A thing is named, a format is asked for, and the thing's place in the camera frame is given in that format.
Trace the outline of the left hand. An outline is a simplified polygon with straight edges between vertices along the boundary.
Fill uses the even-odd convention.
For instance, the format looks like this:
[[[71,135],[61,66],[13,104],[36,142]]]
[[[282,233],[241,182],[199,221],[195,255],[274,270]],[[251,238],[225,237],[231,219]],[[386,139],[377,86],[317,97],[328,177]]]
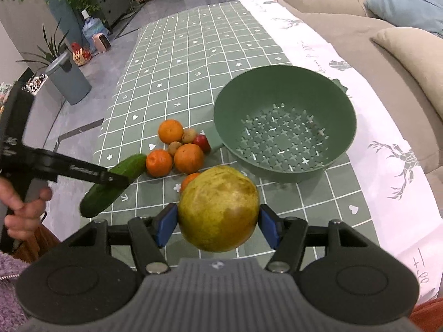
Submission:
[[[38,198],[31,202],[23,202],[5,178],[1,178],[1,202],[13,213],[4,218],[4,225],[11,238],[26,241],[40,226],[40,217],[45,212],[46,202],[52,199],[53,192],[49,187],[40,190]]]

